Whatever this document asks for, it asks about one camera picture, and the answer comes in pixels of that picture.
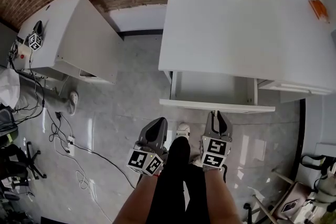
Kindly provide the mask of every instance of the power strip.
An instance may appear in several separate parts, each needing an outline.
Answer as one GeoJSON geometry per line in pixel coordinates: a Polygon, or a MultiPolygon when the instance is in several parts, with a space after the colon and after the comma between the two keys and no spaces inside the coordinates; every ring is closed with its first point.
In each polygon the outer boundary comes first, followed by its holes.
{"type": "Polygon", "coordinates": [[[67,150],[69,151],[69,155],[74,157],[75,156],[75,146],[71,145],[70,142],[72,142],[73,144],[75,143],[75,138],[72,136],[68,137],[68,148],[67,150]]]}

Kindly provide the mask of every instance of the shoe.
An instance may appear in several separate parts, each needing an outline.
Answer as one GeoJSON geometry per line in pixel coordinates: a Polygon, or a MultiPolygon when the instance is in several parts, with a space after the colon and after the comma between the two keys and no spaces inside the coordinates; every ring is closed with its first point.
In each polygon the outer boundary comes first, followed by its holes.
{"type": "Polygon", "coordinates": [[[202,168],[203,165],[201,163],[201,156],[200,155],[195,156],[191,161],[191,164],[202,168]]]}
{"type": "Polygon", "coordinates": [[[69,100],[70,100],[70,106],[71,106],[71,111],[70,111],[70,116],[73,116],[76,112],[76,108],[78,105],[78,93],[76,91],[70,92],[69,95],[69,100]]]}
{"type": "Polygon", "coordinates": [[[190,126],[186,123],[181,123],[176,130],[176,138],[179,138],[180,136],[184,136],[189,140],[190,136],[190,126]]]}

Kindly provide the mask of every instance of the open drawer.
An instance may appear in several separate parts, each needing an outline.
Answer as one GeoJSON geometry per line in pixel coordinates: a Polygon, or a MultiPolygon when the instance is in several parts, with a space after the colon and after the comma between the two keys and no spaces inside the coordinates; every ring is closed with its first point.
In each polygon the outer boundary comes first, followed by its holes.
{"type": "Polygon", "coordinates": [[[170,99],[160,104],[231,113],[273,112],[258,105],[257,80],[218,73],[173,72],[170,99]]]}
{"type": "Polygon", "coordinates": [[[265,80],[258,84],[259,89],[266,90],[277,90],[277,91],[288,91],[288,92],[302,92],[308,94],[318,94],[318,95],[327,95],[331,94],[333,91],[318,87],[312,87],[302,84],[294,84],[290,82],[282,82],[276,80],[265,80]]]}

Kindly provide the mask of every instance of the wire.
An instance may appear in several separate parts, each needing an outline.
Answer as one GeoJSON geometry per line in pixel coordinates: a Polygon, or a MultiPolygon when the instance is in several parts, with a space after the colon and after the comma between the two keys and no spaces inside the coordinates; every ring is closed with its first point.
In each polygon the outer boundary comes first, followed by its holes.
{"type": "Polygon", "coordinates": [[[68,125],[69,125],[69,128],[70,128],[70,132],[71,132],[71,137],[73,137],[74,136],[74,133],[72,132],[72,128],[71,128],[71,125],[70,125],[70,123],[68,122],[68,120],[63,116],[63,113],[61,113],[61,116],[63,117],[63,119],[65,119],[65,121],[68,123],[68,125]]]}
{"type": "Polygon", "coordinates": [[[105,158],[104,156],[101,156],[101,155],[98,154],[97,152],[94,152],[94,151],[89,150],[89,149],[87,149],[87,148],[83,148],[83,147],[77,146],[77,145],[75,145],[75,144],[74,144],[73,142],[71,142],[71,141],[70,141],[70,144],[71,144],[71,145],[74,145],[75,147],[77,147],[77,148],[79,148],[79,149],[81,149],[81,150],[84,150],[84,151],[87,151],[87,152],[96,154],[96,155],[98,155],[99,157],[101,157],[101,158],[107,160],[110,164],[112,164],[115,168],[117,168],[117,169],[118,169],[118,170],[119,170],[119,171],[126,177],[128,183],[130,183],[131,187],[135,189],[135,187],[132,185],[131,181],[129,180],[128,176],[124,173],[124,171],[121,170],[121,169],[120,169],[116,164],[114,164],[112,161],[110,161],[109,159],[105,158]]]}
{"type": "Polygon", "coordinates": [[[80,187],[82,190],[86,190],[86,189],[89,190],[90,194],[91,194],[92,197],[93,197],[93,200],[94,200],[94,201],[96,202],[96,204],[98,205],[100,211],[101,211],[101,212],[103,213],[103,215],[104,215],[104,216],[105,216],[105,217],[112,223],[112,220],[105,214],[104,210],[100,207],[100,205],[98,204],[98,202],[97,202],[95,196],[93,195],[93,191],[92,191],[92,189],[90,188],[90,185],[89,185],[89,182],[88,182],[88,180],[87,180],[87,178],[86,178],[86,173],[85,173],[84,169],[80,166],[80,164],[78,163],[78,161],[77,161],[75,158],[72,158],[72,157],[67,156],[67,155],[63,155],[61,152],[59,152],[59,151],[56,149],[55,141],[56,141],[56,140],[54,140],[54,149],[55,149],[55,151],[56,151],[59,155],[61,155],[61,156],[63,156],[63,157],[67,157],[67,158],[69,158],[69,159],[75,161],[75,162],[77,163],[77,165],[79,166],[79,168],[81,169],[81,171],[76,170],[76,178],[77,178],[77,180],[78,180],[79,187],[80,187]]]}
{"type": "Polygon", "coordinates": [[[30,187],[28,186],[29,188],[29,191],[27,191],[27,186],[26,187],[26,192],[25,193],[14,193],[14,194],[17,194],[17,195],[20,195],[20,194],[27,194],[27,195],[31,195],[33,197],[35,197],[34,193],[32,192],[32,190],[30,189],[30,187]]]}
{"type": "Polygon", "coordinates": [[[10,121],[10,122],[3,122],[3,123],[1,123],[0,126],[1,126],[1,125],[8,125],[8,124],[10,124],[10,125],[0,128],[0,132],[5,132],[5,131],[8,131],[8,130],[11,130],[12,128],[14,128],[14,127],[16,127],[17,125],[19,125],[19,124],[25,122],[26,120],[34,119],[34,118],[36,118],[36,117],[38,117],[38,116],[40,116],[40,115],[42,114],[42,111],[43,111],[43,108],[44,108],[44,105],[45,105],[45,94],[44,94],[44,90],[43,90],[42,85],[36,80],[36,78],[35,78],[35,76],[34,76],[34,73],[33,73],[33,71],[32,71],[32,63],[31,63],[31,62],[32,62],[32,61],[31,61],[31,60],[32,60],[32,59],[31,59],[31,58],[32,58],[32,57],[31,57],[32,55],[33,55],[33,50],[32,50],[32,52],[31,52],[31,54],[30,54],[30,57],[29,57],[29,70],[30,70],[30,75],[27,75],[27,74],[25,74],[25,73],[22,73],[22,72],[17,71],[17,70],[15,69],[15,66],[14,66],[14,63],[13,63],[12,58],[9,58],[8,61],[9,61],[10,66],[14,69],[14,71],[15,71],[17,74],[23,76],[24,78],[27,78],[27,79],[30,79],[30,80],[33,80],[33,81],[34,81],[34,83],[35,83],[35,95],[36,95],[36,100],[37,100],[36,106],[33,107],[33,108],[31,108],[31,109],[22,108],[22,110],[29,110],[29,111],[30,111],[30,110],[33,110],[33,112],[31,113],[31,115],[28,115],[28,116],[26,116],[26,117],[23,118],[23,119],[19,119],[19,120],[15,120],[15,121],[10,121]],[[40,111],[37,115],[33,116],[33,115],[35,114],[37,108],[39,107],[39,105],[38,105],[38,95],[37,95],[37,85],[39,85],[39,86],[41,87],[41,91],[42,91],[42,95],[43,95],[43,98],[42,98],[42,109],[41,109],[41,111],[40,111]]]}
{"type": "Polygon", "coordinates": [[[60,130],[60,128],[61,128],[61,120],[59,119],[59,126],[57,126],[56,123],[54,122],[54,120],[52,119],[52,117],[51,117],[51,115],[49,113],[49,110],[47,110],[47,112],[48,112],[48,115],[49,115],[51,121],[53,122],[51,124],[51,132],[52,132],[52,134],[49,135],[49,141],[52,142],[52,141],[54,141],[55,136],[58,137],[61,140],[61,146],[64,149],[64,151],[66,153],[69,153],[69,150],[65,149],[64,146],[63,146],[63,144],[62,144],[62,142],[67,143],[68,139],[67,139],[67,136],[60,130]],[[58,132],[61,132],[64,135],[65,141],[63,139],[61,139],[61,137],[59,136],[58,132]]]}
{"type": "MultiPolygon", "coordinates": [[[[99,153],[97,153],[97,152],[94,152],[94,151],[89,150],[89,149],[87,149],[87,148],[83,148],[83,147],[77,146],[77,145],[75,145],[72,141],[68,141],[67,136],[64,134],[64,132],[62,132],[62,131],[60,130],[60,127],[61,127],[61,121],[59,121],[60,124],[59,124],[59,126],[57,126],[56,123],[54,122],[54,120],[52,119],[52,117],[51,117],[51,115],[50,115],[50,113],[49,113],[48,110],[47,110],[47,112],[48,112],[48,115],[49,115],[51,121],[53,122],[52,125],[51,125],[51,131],[52,131],[52,134],[49,136],[49,141],[50,141],[50,142],[54,141],[54,138],[55,138],[55,137],[58,137],[58,138],[59,138],[61,141],[63,141],[64,143],[68,142],[68,143],[70,143],[71,145],[73,145],[73,146],[75,146],[75,147],[77,147],[77,148],[79,148],[79,149],[81,149],[81,150],[84,150],[84,151],[87,151],[87,152],[90,152],[90,153],[93,153],[93,154],[98,155],[99,157],[101,157],[101,158],[107,160],[107,161],[108,161],[110,164],[112,164],[115,168],[117,168],[117,169],[118,169],[118,170],[119,170],[119,171],[126,177],[127,181],[128,181],[129,184],[131,185],[131,187],[132,187],[133,189],[135,188],[135,187],[132,185],[131,181],[129,180],[128,176],[125,174],[125,172],[124,172],[123,170],[121,170],[121,169],[120,169],[116,164],[114,164],[112,161],[110,161],[109,159],[105,158],[104,156],[101,156],[101,155],[100,155],[99,153]],[[61,132],[61,133],[64,135],[64,137],[65,137],[65,141],[59,137],[58,132],[61,132]]],[[[71,128],[71,125],[70,125],[70,123],[69,123],[68,121],[67,121],[67,123],[69,124],[70,130],[71,130],[71,136],[72,136],[72,128],[71,128]]]]}
{"type": "Polygon", "coordinates": [[[69,77],[70,77],[70,76],[68,75],[68,77],[65,79],[65,81],[64,81],[64,83],[63,83],[63,85],[62,85],[62,88],[61,88],[61,90],[60,90],[59,93],[58,93],[58,96],[60,96],[60,94],[61,94],[61,92],[62,92],[62,90],[63,90],[63,87],[64,87],[64,85],[65,85],[65,83],[67,82],[67,80],[68,80],[69,77]]]}

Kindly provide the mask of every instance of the white table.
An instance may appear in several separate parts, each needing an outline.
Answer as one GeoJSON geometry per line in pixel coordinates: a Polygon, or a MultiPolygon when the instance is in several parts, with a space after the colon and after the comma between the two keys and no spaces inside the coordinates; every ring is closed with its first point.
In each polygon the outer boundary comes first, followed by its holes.
{"type": "MultiPolygon", "coordinates": [[[[65,73],[115,83],[117,47],[123,41],[88,0],[54,0],[28,18],[18,36],[25,39],[39,20],[44,42],[32,54],[32,69],[55,78],[65,73]]],[[[19,52],[25,57],[15,59],[16,69],[28,69],[30,49],[19,52]]]]}
{"type": "Polygon", "coordinates": [[[258,89],[335,92],[336,46],[308,0],[169,0],[159,70],[172,81],[161,104],[269,112],[258,89]]]}

